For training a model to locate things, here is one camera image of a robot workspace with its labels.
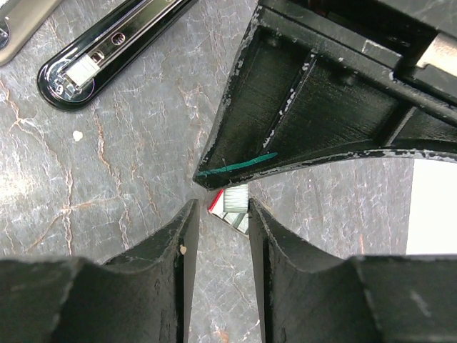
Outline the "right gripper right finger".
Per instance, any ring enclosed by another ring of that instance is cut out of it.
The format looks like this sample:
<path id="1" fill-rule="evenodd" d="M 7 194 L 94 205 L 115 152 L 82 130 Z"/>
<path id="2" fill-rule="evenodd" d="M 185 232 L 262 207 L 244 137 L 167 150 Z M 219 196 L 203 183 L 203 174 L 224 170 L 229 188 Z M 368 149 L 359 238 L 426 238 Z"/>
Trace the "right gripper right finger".
<path id="1" fill-rule="evenodd" d="M 264 342 L 454 342 L 456 256 L 341 259 L 249 204 Z"/>

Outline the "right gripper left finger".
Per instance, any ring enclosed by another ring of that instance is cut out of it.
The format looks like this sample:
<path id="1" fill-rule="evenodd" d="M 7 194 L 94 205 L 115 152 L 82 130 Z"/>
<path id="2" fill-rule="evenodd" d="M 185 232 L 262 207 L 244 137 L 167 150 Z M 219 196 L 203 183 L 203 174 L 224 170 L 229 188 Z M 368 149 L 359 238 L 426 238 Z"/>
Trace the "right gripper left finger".
<path id="1" fill-rule="evenodd" d="M 1 260 L 3 342 L 186 342 L 199 202 L 103 264 L 83 257 Z"/>

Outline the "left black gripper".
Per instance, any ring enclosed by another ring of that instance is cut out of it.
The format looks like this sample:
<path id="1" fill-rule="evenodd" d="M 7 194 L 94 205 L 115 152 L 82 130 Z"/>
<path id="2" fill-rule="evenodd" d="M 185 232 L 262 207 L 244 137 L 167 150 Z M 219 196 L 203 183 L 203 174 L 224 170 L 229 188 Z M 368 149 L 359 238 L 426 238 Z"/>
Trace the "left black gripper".
<path id="1" fill-rule="evenodd" d="M 456 160 L 456 3 L 262 1 L 194 181 L 383 157 Z"/>

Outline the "silver staple strip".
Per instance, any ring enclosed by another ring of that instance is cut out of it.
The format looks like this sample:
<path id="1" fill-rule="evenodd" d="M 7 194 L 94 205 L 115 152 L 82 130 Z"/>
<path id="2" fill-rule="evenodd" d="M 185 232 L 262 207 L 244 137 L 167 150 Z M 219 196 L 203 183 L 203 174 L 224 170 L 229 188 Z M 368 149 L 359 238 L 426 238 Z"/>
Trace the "silver staple strip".
<path id="1" fill-rule="evenodd" d="M 245 214 L 248 212 L 249 191 L 248 184 L 224 189 L 224 212 Z"/>
<path id="2" fill-rule="evenodd" d="M 66 76 L 77 86 L 82 87 L 100 70 L 99 65 L 89 56 L 82 56 L 66 70 Z"/>

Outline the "white black stapler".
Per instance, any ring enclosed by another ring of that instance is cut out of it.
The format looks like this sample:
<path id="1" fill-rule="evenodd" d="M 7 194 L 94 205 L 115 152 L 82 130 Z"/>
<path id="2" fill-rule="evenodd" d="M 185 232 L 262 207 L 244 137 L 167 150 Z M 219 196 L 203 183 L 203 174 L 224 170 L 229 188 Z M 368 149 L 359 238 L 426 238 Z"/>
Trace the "white black stapler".
<path id="1" fill-rule="evenodd" d="M 1 1 L 1 65 L 9 63 L 61 0 Z"/>

